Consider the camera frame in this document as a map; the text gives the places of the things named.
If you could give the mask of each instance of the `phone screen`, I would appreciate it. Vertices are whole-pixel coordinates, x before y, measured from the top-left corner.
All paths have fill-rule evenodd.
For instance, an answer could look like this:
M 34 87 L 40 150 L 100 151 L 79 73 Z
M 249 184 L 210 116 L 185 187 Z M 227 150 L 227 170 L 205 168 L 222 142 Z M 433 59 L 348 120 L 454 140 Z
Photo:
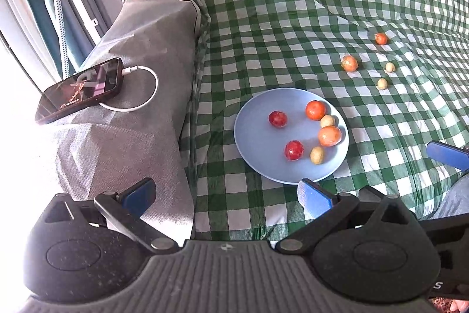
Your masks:
M 36 121 L 117 86 L 119 59 L 111 59 L 47 88 L 41 96 Z

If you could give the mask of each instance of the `plate rim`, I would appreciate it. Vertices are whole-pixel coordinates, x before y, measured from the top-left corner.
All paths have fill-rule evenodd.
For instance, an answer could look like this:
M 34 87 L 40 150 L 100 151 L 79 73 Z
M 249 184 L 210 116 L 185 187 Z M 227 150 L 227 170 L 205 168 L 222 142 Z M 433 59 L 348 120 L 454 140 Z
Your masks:
M 342 116 L 342 114 L 339 112 L 339 110 L 334 107 L 334 105 L 332 105 L 329 101 L 327 101 L 325 98 L 317 95 L 316 93 L 312 92 L 312 91 L 309 91 L 309 90 L 305 90 L 305 89 L 301 89 L 301 88 L 292 88 L 292 87 L 288 87 L 288 88 L 274 88 L 274 89 L 268 89 L 268 90 L 264 90 L 264 91 L 261 91 L 259 93 L 256 93 L 255 95 L 253 95 L 242 107 L 241 109 L 239 110 L 238 114 L 236 114 L 236 119 L 234 120 L 234 126 L 233 126 L 233 136 L 234 136 L 234 144 L 236 145 L 236 149 L 238 149 L 238 152 L 240 153 L 241 155 L 241 158 L 249 165 L 249 167 L 251 169 L 253 169 L 255 172 L 257 172 L 258 174 L 260 174 L 261 176 L 263 177 L 266 177 L 267 179 L 270 179 L 271 181 L 274 181 L 274 182 L 277 182 L 277 183 L 280 183 L 280 184 L 288 184 L 288 185 L 298 185 L 298 183 L 301 181 L 299 180 L 298 182 L 283 182 L 283 181 L 279 181 L 278 179 L 274 179 L 273 177 L 270 177 L 266 174 L 263 174 L 262 172 L 260 171 L 257 171 L 250 163 L 249 161 L 247 161 L 247 159 L 245 159 L 245 157 L 243 156 L 241 150 L 239 149 L 239 146 L 238 146 L 238 142 L 236 140 L 236 124 L 238 122 L 238 117 L 241 113 L 241 111 L 243 110 L 243 108 L 249 104 L 252 100 L 254 100 L 257 96 L 260 96 L 264 93 L 267 93 L 267 92 L 272 92 L 272 91 L 275 91 L 275 90 L 283 90 L 283 89 L 294 89 L 294 90 L 299 90 L 299 91 L 303 91 L 303 92 L 308 92 L 308 93 L 312 93 L 313 95 L 315 95 L 316 97 L 319 97 L 322 101 L 325 101 L 328 105 L 330 105 L 331 107 L 333 107 L 337 113 L 342 117 L 342 119 L 344 120 L 344 125 L 345 125 L 345 141 L 346 141 L 346 150 L 345 150 L 345 154 L 344 154 L 344 159 L 342 160 L 342 162 L 334 169 L 332 170 L 329 174 L 323 176 L 322 178 L 318 178 L 316 180 L 312 180 L 313 182 L 319 182 L 319 181 L 322 181 L 323 179 L 327 178 L 328 176 L 332 175 L 334 172 L 337 171 L 337 169 L 339 167 L 342 166 L 342 164 L 344 163 L 345 161 L 345 158 L 347 157 L 347 154 L 349 153 L 349 147 L 350 147 L 350 138 L 349 138 L 349 127 L 347 126 L 346 124 L 346 120 L 344 118 L 344 116 Z

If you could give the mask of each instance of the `person's finger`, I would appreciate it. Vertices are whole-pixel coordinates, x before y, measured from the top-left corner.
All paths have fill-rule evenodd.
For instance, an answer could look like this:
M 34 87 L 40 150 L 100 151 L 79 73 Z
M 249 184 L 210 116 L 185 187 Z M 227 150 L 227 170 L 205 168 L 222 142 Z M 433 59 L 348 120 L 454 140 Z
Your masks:
M 469 307 L 469 301 L 456 300 L 456 304 L 458 305 L 458 309 L 461 312 L 463 312 Z
M 458 303 L 456 302 L 456 300 L 453 300 L 451 302 L 451 306 L 449 307 L 449 311 L 450 312 L 455 312 L 456 310 L 459 310 Z

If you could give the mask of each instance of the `charging cable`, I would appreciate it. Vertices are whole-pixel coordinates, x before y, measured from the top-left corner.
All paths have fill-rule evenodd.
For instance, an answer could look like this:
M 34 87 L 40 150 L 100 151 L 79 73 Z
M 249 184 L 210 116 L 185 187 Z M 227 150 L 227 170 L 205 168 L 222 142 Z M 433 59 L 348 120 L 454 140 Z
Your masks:
M 123 74 L 123 76 L 125 76 L 125 75 L 128 75 L 131 72 L 137 71 L 138 69 L 143 69 L 145 71 L 148 71 L 155 77 L 155 81 L 156 81 L 155 90 L 153 91 L 152 96 L 147 101 L 145 101 L 143 104 L 141 104 L 139 106 L 135 106 L 133 108 L 114 108 L 113 106 L 109 106 L 109 105 L 106 105 L 106 104 L 103 104 L 103 103 L 99 103 L 99 105 L 101 105 L 103 108 L 109 109 L 110 111 L 137 111 L 139 109 L 142 109 L 151 100 L 153 100 L 153 98 L 155 98 L 156 91 L 158 90 L 158 84 L 159 84 L 158 75 L 155 73 L 155 71 L 153 71 L 151 68 L 145 67 L 143 65 L 137 65 L 135 67 L 124 68 L 122 70 L 122 74 Z

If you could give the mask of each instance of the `orange tomato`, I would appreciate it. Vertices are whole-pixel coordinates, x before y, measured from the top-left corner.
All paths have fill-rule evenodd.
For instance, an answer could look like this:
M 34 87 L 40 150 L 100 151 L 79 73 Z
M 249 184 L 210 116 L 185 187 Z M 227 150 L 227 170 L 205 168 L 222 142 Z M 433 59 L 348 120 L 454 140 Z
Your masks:
M 342 59 L 342 68 L 347 72 L 355 72 L 358 68 L 358 63 L 353 56 L 346 55 Z
M 337 145 L 342 139 L 342 132 L 337 126 L 325 126 L 317 134 L 321 146 L 331 147 Z
M 385 45 L 388 44 L 388 37 L 384 32 L 377 33 L 375 35 L 376 43 L 379 45 Z
M 319 121 L 326 115 L 325 104 L 317 100 L 310 101 L 306 105 L 305 113 L 309 119 Z

